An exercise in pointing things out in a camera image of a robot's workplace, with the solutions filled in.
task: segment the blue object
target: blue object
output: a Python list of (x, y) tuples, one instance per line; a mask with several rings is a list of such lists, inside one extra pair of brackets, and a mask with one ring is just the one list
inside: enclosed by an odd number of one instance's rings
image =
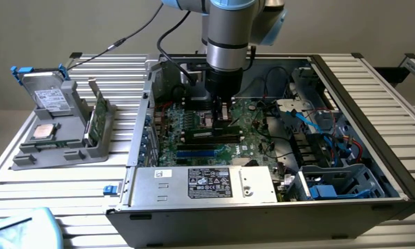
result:
[(341, 151), (344, 151), (344, 153), (350, 154), (350, 150), (348, 148), (345, 148), (344, 143), (337, 143), (336, 144), (337, 147), (340, 148)]
[(280, 31), (281, 26), (282, 26), (285, 14), (286, 14), (286, 10), (282, 10), (282, 12), (280, 14), (280, 18), (273, 23), (273, 26), (270, 27), (270, 30), (268, 31), (265, 37), (262, 38), (260, 45), (265, 45), (265, 46), (273, 45), (273, 42), (276, 40), (276, 36), (277, 36), (278, 31)]
[(210, 0), (210, 3), (220, 9), (238, 10), (249, 7), (256, 0)]
[(206, 150), (206, 151), (178, 151), (177, 157), (213, 157), (214, 151)]
[(337, 196), (332, 185), (314, 185), (309, 191), (313, 200), (336, 199)]
[(62, 64), (58, 65), (58, 70), (62, 74), (62, 77), (65, 80), (70, 80), (69, 74), (67, 74), (67, 69), (63, 67)]
[(337, 199), (362, 199), (362, 198), (368, 198), (369, 194), (370, 194), (370, 190), (364, 189), (362, 191), (354, 194), (338, 195)]
[(334, 199), (362, 199), (369, 197), (369, 190), (364, 189), (358, 193), (348, 195), (337, 195), (332, 185), (314, 185), (309, 188), (313, 200), (334, 200)]
[(62, 249), (62, 235), (54, 216), (46, 207), (0, 220), (0, 249)]
[(115, 186), (111, 186), (111, 185), (107, 185), (102, 188), (102, 195), (103, 196), (115, 196), (118, 193), (117, 193), (117, 187)]
[[(285, 113), (286, 113), (288, 115), (293, 115), (293, 113), (294, 113), (294, 116), (296, 116), (305, 124), (310, 125), (310, 126), (317, 130), (317, 132), (318, 132), (320, 134), (322, 134), (322, 131), (321, 131), (320, 127), (318, 127), (316, 124), (313, 124), (313, 123), (301, 115), (301, 113), (296, 112), (294, 110), (293, 110), (293, 112), (286, 111)], [(329, 145), (330, 147), (333, 147), (333, 143), (332, 143), (332, 141), (329, 140), (328, 137), (324, 137), (324, 141), (325, 141), (325, 143), (328, 143), (328, 145)], [(337, 155), (333, 155), (333, 167), (336, 166), (336, 164), (337, 164)]]
[(177, 0), (161, 0), (163, 5), (167, 5), (173, 8), (181, 9)]
[(19, 86), (22, 86), (22, 82), (18, 77), (18, 72), (15, 71), (15, 66), (10, 68), (10, 71), (11, 71), (13, 78), (15, 79), (15, 82), (18, 82)]
[(31, 73), (31, 71), (33, 71), (33, 67), (25, 66), (18, 69), (18, 74), (27, 74), (27, 73)]

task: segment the wire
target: wire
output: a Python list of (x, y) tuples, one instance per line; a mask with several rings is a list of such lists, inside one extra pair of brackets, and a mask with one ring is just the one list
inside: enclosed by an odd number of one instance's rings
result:
[(161, 131), (162, 131), (162, 127), (165, 126), (165, 124), (163, 124), (163, 113), (165, 113), (165, 109), (166, 109), (170, 105), (171, 105), (171, 101), (169, 101), (169, 102), (163, 103), (162, 105), (154, 107), (154, 109), (158, 108), (158, 107), (162, 107), (162, 109), (161, 109), (161, 115), (159, 115), (159, 123), (161, 123), (161, 129), (159, 129), (159, 130), (161, 130)]
[(305, 118), (306, 118), (312, 113), (314, 113), (314, 112), (318, 111), (318, 110), (326, 110), (326, 111), (330, 113), (330, 116), (332, 116), (332, 119), (333, 119), (333, 124), (332, 124), (333, 132), (332, 132), (332, 135), (334, 136), (334, 133), (336, 133), (336, 118), (334, 118), (333, 112), (332, 112), (330, 110), (328, 110), (325, 107), (318, 107), (318, 108), (313, 109), (313, 110), (308, 113), (308, 115), (305, 116)]
[(129, 34), (127, 36), (125, 36), (125, 37), (122, 37), (119, 40), (117, 40), (114, 43), (111, 43), (111, 45), (110, 45), (101, 53), (98, 53), (95, 56), (93, 56), (90, 59), (87, 59), (87, 60), (85, 60), (85, 61), (82, 61), (82, 62), (79, 62), (78, 64), (75, 64), (75, 65), (73, 65), (73, 66), (70, 66), (70, 67), (67, 68), (67, 70), (70, 70), (71, 68), (74, 68), (74, 67), (82, 65), (82, 64), (86, 63), (86, 62), (91, 61), (94, 58), (99, 57), (101, 55), (103, 55), (105, 53), (107, 53), (109, 51), (111, 51), (111, 50), (114, 50), (117, 47), (119, 47), (119, 46), (123, 44), (123, 42), (125, 42), (131, 36), (134, 36), (135, 34), (138, 34), (138, 33), (143, 30), (143, 28), (150, 24), (150, 22), (153, 21), (154, 17), (157, 16), (157, 14), (158, 14), (158, 12), (159, 12), (161, 7), (162, 7), (162, 3), (159, 4), (159, 6), (158, 6), (157, 10), (154, 11), (154, 13), (153, 13), (150, 19), (147, 20), (147, 22), (146, 22), (131, 34)]
[[(344, 139), (344, 141), (348, 141), (348, 136), (342, 136), (342, 139)], [(357, 156), (356, 156), (356, 162), (358, 162), (360, 161), (360, 159), (361, 159), (361, 155), (362, 155), (362, 147), (361, 147), (361, 145), (358, 144), (358, 142), (357, 141), (354, 141), (354, 139), (352, 139), (352, 143), (354, 144), (354, 146), (357, 147)]]
[(289, 73), (288, 73), (288, 71), (285, 70), (285, 68), (281, 67), (281, 66), (274, 66), (274, 67), (272, 67), (272, 68), (268, 70), (268, 72), (265, 73), (265, 77), (264, 77), (262, 98), (265, 98), (265, 97), (268, 96), (268, 78), (269, 78), (269, 73), (270, 73), (270, 71), (274, 70), (274, 69), (281, 69), (281, 70), (284, 71), (284, 73), (285, 73), (285, 86), (286, 86), (288, 83), (289, 83)]
[(268, 158), (272, 158), (272, 159), (277, 159), (280, 157), (285, 157), (286, 155), (289, 154), (293, 154), (293, 152), (289, 152), (289, 153), (285, 153), (284, 155), (280, 155), (278, 157), (270, 157), (266, 153), (264, 153), (264, 155), (268, 157)]
[(250, 69), (250, 67), (253, 65), (253, 61), (254, 61), (254, 56), (256, 56), (256, 46), (252, 46), (250, 47), (250, 62), (249, 62), (246, 69), (244, 69), (242, 72), (245, 72), (246, 70)]
[(336, 167), (337, 164), (337, 139), (333, 135), (328, 134), (328, 133), (321, 133), (322, 137), (329, 138), (329, 146), (330, 146), (330, 158), (333, 159), (333, 167)]
[[(257, 115), (260, 114), (261, 110), (262, 110), (262, 108), (257, 111), (257, 113), (256, 113), (256, 115), (254, 115), (254, 117), (253, 117), (253, 120), (252, 120), (252, 122), (250, 122), (250, 129), (253, 128), (252, 123), (253, 123), (253, 121), (256, 120), (256, 117), (257, 117)], [(289, 142), (289, 140), (288, 140), (286, 138), (284, 138), (284, 137), (265, 135), (265, 134), (262, 134), (257, 129), (254, 129), (254, 131), (256, 131), (257, 134), (260, 134), (261, 136), (264, 136), (264, 137), (268, 138), (268, 139), (282, 139), (284, 141)]]
[(190, 11), (188, 11), (185, 13), (185, 15), (181, 18), (181, 20), (178, 21), (178, 23), (159, 36), (159, 38), (157, 40), (157, 49), (158, 49), (159, 53), (162, 54), (162, 56), (166, 58), (166, 60), (171, 62), (171, 64), (175, 66), (175, 68), (180, 70), (180, 72), (186, 76), (186, 79), (190, 82), (190, 85), (194, 85), (196, 82), (194, 82), (192, 76), (188, 74), (188, 72), (184, 70), (184, 68), (171, 60), (170, 56), (167, 55), (167, 53), (161, 48), (162, 39), (167, 36), (169, 33), (173, 32), (173, 30), (175, 30), (178, 28), (178, 26), (182, 24), (186, 17), (189, 16), (189, 14), (190, 14)]
[(157, 108), (159, 108), (159, 107), (163, 107), (163, 106), (169, 105), (169, 103), (171, 104), (171, 101), (165, 102), (162, 105), (157, 105), (155, 107), (153, 107), (153, 109), (157, 109)]

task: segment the hard drive label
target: hard drive label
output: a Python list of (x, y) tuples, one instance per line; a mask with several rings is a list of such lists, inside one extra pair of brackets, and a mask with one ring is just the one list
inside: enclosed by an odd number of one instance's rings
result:
[(190, 199), (232, 197), (228, 168), (188, 169), (186, 196)]
[(43, 108), (47, 109), (49, 112), (70, 110), (59, 89), (34, 91), (34, 94), (38, 97)]

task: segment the motherboard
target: motherboard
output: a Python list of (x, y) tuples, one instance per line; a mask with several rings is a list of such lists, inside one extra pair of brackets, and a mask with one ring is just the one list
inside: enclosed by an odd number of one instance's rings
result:
[(158, 166), (249, 163), (274, 170), (277, 164), (270, 139), (260, 135), (268, 133), (265, 116), (258, 112), (260, 104), (261, 101), (250, 99), (240, 99), (232, 104), (232, 123), (221, 129), (222, 134), (214, 140), (209, 137), (216, 130), (208, 110), (186, 110), (181, 103), (163, 105), (155, 112), (155, 120), (159, 121)]

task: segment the green circuit board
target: green circuit board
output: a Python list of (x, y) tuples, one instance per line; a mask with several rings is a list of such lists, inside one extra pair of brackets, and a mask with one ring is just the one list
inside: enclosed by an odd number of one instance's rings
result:
[(102, 139), (106, 111), (106, 102), (102, 98), (101, 92), (98, 92), (97, 102), (93, 107), (83, 134), (83, 141), (90, 147), (95, 146)]
[(254, 115), (256, 120), (261, 121), (262, 114), (257, 110), (249, 110), (249, 105), (256, 106), (256, 102), (250, 100), (238, 100), (230, 107), (232, 120), (237, 121), (232, 126), (240, 127), (242, 140), (237, 144), (217, 144), (214, 145), (213, 156), (202, 157), (177, 157), (177, 146), (184, 145), (180, 140), (181, 131), (188, 129), (205, 129), (204, 117), (209, 116), (208, 111), (184, 110), (178, 104), (171, 104), (165, 110), (166, 118), (161, 119), (159, 128), (159, 167), (173, 167), (178, 165), (236, 165), (233, 159), (249, 158), (256, 160), (258, 165), (265, 165), (269, 168), (276, 167), (276, 160), (266, 157), (258, 151), (258, 144), (265, 148), (269, 144), (269, 139), (254, 132), (250, 126)]

